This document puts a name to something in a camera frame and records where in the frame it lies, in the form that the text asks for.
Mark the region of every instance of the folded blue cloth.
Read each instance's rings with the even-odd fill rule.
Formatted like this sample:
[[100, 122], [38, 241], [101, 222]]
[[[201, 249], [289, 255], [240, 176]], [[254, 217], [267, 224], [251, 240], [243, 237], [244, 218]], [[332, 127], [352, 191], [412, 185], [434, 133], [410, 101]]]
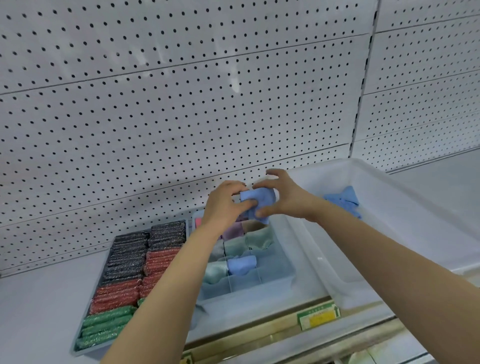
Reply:
[[231, 275], [244, 276], [257, 267], [257, 257], [247, 255], [242, 258], [232, 258], [227, 260], [227, 266]]
[[258, 209], [275, 203], [276, 197], [273, 188], [260, 187], [254, 190], [242, 191], [240, 192], [240, 201], [245, 200], [257, 200], [257, 206], [247, 210], [248, 219], [268, 224], [268, 218], [258, 218], [255, 213]]
[[357, 211], [357, 207], [360, 203], [352, 186], [345, 187], [339, 194], [324, 194], [324, 199], [330, 201], [332, 204], [340, 206], [356, 218], [361, 219], [361, 215]]

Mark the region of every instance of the green folded item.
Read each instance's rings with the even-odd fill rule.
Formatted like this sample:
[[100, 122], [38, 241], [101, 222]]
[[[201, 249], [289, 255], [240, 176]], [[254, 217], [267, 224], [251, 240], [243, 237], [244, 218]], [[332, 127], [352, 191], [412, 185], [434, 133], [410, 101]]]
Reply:
[[108, 331], [99, 332], [98, 334], [89, 335], [85, 336], [84, 338], [77, 339], [77, 341], [75, 342], [76, 348], [77, 350], [82, 350], [106, 341], [113, 340], [120, 334], [124, 327], [125, 325], [118, 326]]
[[82, 337], [90, 336], [102, 331], [108, 331], [118, 326], [126, 325], [132, 317], [133, 315], [121, 316], [107, 322], [102, 322], [101, 324], [89, 326], [87, 328], [82, 329]]
[[115, 308], [114, 310], [101, 312], [99, 314], [90, 315], [85, 317], [82, 327], [88, 327], [93, 325], [101, 324], [102, 322], [107, 322], [113, 320], [114, 318], [125, 316], [125, 315], [132, 315], [137, 308], [133, 306], [123, 306], [119, 308]]

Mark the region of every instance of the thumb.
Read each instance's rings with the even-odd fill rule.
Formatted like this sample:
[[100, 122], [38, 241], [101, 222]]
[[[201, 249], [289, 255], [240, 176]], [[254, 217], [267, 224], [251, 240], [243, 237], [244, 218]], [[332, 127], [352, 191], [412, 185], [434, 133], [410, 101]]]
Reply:
[[265, 207], [262, 207], [261, 209], [257, 210], [256, 212], [256, 216], [258, 218], [266, 218], [270, 215], [274, 215], [274, 214], [277, 214], [277, 209], [276, 209], [276, 204], [273, 204], [271, 206], [265, 206]]
[[247, 211], [248, 209], [257, 206], [258, 202], [257, 200], [245, 200], [242, 202], [237, 203], [237, 208], [239, 209], [239, 213], [241, 214], [242, 212]]

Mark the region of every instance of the perforated panel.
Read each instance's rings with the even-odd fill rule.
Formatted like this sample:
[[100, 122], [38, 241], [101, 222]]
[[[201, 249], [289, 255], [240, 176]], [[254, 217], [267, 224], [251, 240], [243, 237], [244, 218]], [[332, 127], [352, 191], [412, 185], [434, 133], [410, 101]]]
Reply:
[[3, 276], [107, 249], [112, 237], [169, 219], [190, 218], [223, 180], [248, 186], [267, 168], [293, 168], [348, 155], [349, 144], [290, 157], [215, 177], [119, 198], [74, 211], [0, 228]]
[[350, 143], [368, 40], [3, 96], [2, 225]]
[[0, 89], [16, 91], [366, 34], [377, 2], [359, 3], [3, 0]]
[[479, 13], [478, 0], [382, 0], [377, 32]]
[[480, 110], [480, 72], [364, 95], [355, 140]]
[[353, 158], [389, 171], [480, 145], [480, 114], [461, 115], [353, 145]]
[[375, 34], [365, 93], [480, 68], [480, 16]]

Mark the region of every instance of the pink cloth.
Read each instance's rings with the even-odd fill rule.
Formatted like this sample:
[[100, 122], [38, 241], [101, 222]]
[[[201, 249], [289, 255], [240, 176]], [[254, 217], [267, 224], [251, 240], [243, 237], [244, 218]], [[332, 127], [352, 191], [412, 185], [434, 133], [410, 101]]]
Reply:
[[234, 222], [225, 232], [222, 234], [221, 238], [223, 241], [227, 241], [233, 238], [238, 238], [239, 236], [244, 235], [243, 227], [241, 222]]

